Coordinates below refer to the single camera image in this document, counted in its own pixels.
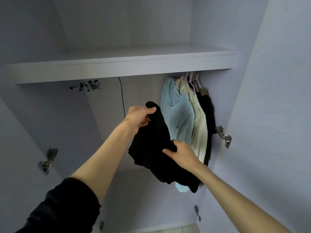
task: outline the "person's right arm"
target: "person's right arm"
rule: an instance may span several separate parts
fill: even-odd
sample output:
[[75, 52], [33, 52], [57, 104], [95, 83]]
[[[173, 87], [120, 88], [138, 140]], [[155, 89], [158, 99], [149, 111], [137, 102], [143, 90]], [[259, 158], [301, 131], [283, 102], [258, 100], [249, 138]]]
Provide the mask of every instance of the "person's right arm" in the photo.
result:
[[177, 140], [174, 140], [174, 144], [177, 146], [177, 152], [167, 149], [163, 152], [206, 185], [240, 233], [291, 232], [201, 163], [190, 145]]

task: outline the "black cloth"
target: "black cloth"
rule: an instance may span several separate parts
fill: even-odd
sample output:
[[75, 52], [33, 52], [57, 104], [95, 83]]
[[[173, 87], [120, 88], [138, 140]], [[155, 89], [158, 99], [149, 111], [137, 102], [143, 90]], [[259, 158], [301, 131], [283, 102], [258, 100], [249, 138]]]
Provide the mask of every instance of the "black cloth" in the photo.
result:
[[66, 178], [46, 194], [17, 232], [91, 232], [100, 207], [86, 184]]
[[205, 113], [206, 124], [207, 124], [207, 145], [206, 153], [204, 158], [204, 164], [208, 165], [208, 162], [211, 158], [211, 149], [212, 149], [212, 135], [216, 133], [216, 123], [215, 123], [215, 114], [214, 114], [214, 105], [212, 99], [209, 95], [202, 96], [200, 92], [196, 94], [197, 99], [200, 103], [202, 110]]
[[151, 122], [138, 130], [128, 153], [136, 165], [150, 169], [161, 182], [170, 184], [176, 181], [181, 185], [188, 186], [195, 193], [200, 180], [162, 152], [163, 149], [176, 152], [177, 147], [170, 139], [169, 129], [165, 124], [160, 107], [152, 101], [147, 102], [146, 107], [156, 107], [156, 111], [149, 115]]

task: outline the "blue wire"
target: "blue wire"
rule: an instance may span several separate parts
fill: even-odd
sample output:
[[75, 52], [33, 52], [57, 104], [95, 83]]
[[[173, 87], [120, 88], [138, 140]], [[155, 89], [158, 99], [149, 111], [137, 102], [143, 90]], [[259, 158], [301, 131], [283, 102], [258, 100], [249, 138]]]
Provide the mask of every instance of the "blue wire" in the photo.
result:
[[121, 82], [120, 77], [118, 77], [118, 79], [119, 79], [120, 86], [121, 86], [122, 104], [123, 104], [123, 114], [124, 114], [124, 117], [125, 117], [125, 108], [124, 108], [124, 100], [123, 100], [123, 88], [122, 88], [122, 82]]

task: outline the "person's left hand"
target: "person's left hand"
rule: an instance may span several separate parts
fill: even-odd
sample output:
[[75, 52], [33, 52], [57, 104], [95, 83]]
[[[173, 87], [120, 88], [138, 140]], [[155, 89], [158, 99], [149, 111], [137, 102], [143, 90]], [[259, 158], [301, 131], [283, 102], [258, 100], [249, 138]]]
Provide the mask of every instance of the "person's left hand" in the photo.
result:
[[131, 106], [123, 122], [130, 126], [135, 135], [140, 127], [148, 125], [150, 121], [148, 114], [153, 114], [155, 111], [156, 107]]

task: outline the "black sleeve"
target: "black sleeve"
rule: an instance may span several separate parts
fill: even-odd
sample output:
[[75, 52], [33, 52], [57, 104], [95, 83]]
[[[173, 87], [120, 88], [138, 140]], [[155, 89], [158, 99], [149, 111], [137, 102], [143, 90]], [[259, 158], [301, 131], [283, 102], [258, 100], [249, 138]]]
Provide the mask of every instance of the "black sleeve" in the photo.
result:
[[100, 207], [86, 184], [67, 178], [46, 194], [17, 232], [91, 232]]

